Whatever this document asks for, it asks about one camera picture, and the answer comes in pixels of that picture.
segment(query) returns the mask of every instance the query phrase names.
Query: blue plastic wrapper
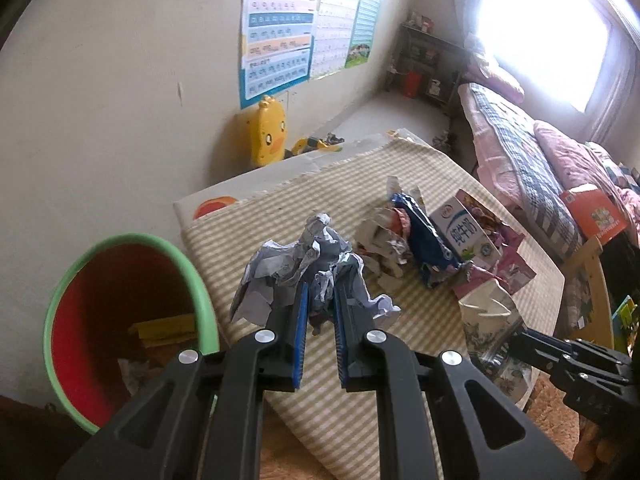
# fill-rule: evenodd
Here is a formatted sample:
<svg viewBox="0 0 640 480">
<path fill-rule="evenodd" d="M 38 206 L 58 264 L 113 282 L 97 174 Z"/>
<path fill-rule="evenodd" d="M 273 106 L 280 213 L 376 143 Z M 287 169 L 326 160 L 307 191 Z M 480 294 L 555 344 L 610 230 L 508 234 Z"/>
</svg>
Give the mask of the blue plastic wrapper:
<svg viewBox="0 0 640 480">
<path fill-rule="evenodd" d="M 393 194 L 391 202 L 409 215 L 411 231 L 407 241 L 424 283 L 433 288 L 457 273 L 462 262 L 440 237 L 417 202 L 405 193 Z"/>
</svg>

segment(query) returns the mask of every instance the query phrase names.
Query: yellow duck toy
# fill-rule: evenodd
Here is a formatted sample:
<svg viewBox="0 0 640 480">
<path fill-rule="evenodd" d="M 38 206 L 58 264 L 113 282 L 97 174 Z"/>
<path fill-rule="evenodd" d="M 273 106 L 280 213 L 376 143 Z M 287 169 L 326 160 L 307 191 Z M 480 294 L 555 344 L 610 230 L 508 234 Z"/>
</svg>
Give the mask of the yellow duck toy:
<svg viewBox="0 0 640 480">
<path fill-rule="evenodd" d="M 277 99 L 262 96 L 257 112 L 249 120 L 251 160 L 259 168 L 282 160 L 285 155 L 287 121 Z"/>
</svg>

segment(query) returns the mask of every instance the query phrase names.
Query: orange box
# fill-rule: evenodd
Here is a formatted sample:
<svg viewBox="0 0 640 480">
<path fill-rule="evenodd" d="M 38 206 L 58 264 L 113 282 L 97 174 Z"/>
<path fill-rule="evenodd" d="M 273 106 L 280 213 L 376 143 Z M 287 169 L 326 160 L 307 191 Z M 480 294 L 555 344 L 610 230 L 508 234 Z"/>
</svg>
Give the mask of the orange box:
<svg viewBox="0 0 640 480">
<path fill-rule="evenodd" d="M 620 211 L 604 191 L 593 184 L 583 184 L 563 191 L 560 199 L 587 239 L 597 236 L 604 245 L 626 229 L 626 221 Z"/>
</svg>

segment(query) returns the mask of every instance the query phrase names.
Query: plaid bedsheet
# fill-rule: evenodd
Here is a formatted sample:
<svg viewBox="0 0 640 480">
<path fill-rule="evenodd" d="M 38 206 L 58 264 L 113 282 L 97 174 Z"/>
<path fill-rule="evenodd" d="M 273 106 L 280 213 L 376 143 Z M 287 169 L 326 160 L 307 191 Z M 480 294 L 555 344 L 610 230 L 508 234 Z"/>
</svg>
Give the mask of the plaid bedsheet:
<svg viewBox="0 0 640 480">
<path fill-rule="evenodd" d="M 569 258 L 583 240 L 574 218 L 560 200 L 563 191 L 538 144 L 532 121 L 524 120 L 497 93 L 470 83 L 469 88 L 502 148 L 516 169 L 522 208 L 531 234 L 556 262 Z M 584 271 L 566 282 L 559 331 L 570 332 L 588 322 L 592 310 L 588 278 Z"/>
</svg>

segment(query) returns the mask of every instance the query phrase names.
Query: metal screw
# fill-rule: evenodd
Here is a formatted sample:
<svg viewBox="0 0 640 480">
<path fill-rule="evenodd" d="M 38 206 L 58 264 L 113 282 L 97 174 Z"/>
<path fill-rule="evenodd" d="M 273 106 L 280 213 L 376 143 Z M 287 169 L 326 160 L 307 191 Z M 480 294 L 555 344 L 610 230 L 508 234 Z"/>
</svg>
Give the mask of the metal screw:
<svg viewBox="0 0 640 480">
<path fill-rule="evenodd" d="M 183 350 L 178 355 L 178 361 L 183 365 L 190 365 L 198 360 L 198 353 L 195 350 Z"/>
<path fill-rule="evenodd" d="M 270 343 L 276 339 L 276 335 L 271 330 L 258 330 L 254 337 L 258 343 Z"/>
<path fill-rule="evenodd" d="M 442 361 L 451 366 L 457 366 L 462 362 L 462 355 L 453 350 L 447 350 L 442 354 Z"/>
<path fill-rule="evenodd" d="M 367 339 L 372 343 L 382 343 L 386 341 L 386 334 L 382 330 L 369 330 Z"/>
</svg>

